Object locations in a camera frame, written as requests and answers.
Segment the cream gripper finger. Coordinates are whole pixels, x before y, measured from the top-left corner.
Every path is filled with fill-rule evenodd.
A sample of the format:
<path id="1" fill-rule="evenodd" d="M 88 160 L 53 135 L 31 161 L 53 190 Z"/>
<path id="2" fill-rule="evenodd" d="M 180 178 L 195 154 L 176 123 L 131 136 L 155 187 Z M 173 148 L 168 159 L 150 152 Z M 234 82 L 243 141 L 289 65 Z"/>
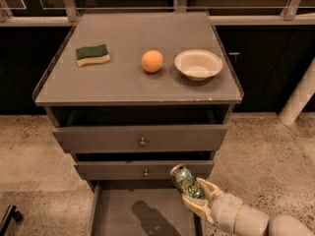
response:
<path id="1" fill-rule="evenodd" d="M 211 215 L 210 203 L 205 199 L 194 199 L 187 195 L 182 195 L 183 203 L 200 218 L 214 222 Z"/>
<path id="2" fill-rule="evenodd" d="M 209 201 L 213 201 L 215 198 L 219 197 L 222 194 L 222 190 L 217 185 L 202 178 L 197 178 L 197 181 L 204 191 L 205 197 Z"/>

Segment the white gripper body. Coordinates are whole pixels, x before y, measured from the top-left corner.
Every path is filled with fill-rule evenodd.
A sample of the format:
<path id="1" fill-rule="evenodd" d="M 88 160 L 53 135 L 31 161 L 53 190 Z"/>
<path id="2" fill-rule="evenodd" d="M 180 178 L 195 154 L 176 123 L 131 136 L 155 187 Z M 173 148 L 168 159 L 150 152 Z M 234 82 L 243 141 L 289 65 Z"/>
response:
<path id="1" fill-rule="evenodd" d="M 210 201 L 211 217 L 219 230 L 235 236 L 267 236 L 269 216 L 240 198 L 219 193 Z"/>

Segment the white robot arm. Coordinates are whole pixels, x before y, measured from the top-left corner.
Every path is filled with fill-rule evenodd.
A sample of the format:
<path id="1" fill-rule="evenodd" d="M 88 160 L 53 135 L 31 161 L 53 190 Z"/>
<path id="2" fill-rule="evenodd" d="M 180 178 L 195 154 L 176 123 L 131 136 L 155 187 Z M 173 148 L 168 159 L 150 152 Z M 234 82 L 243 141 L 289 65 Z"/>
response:
<path id="1" fill-rule="evenodd" d="M 314 236 L 314 122 L 234 113 L 202 199 L 184 204 L 230 236 Z"/>

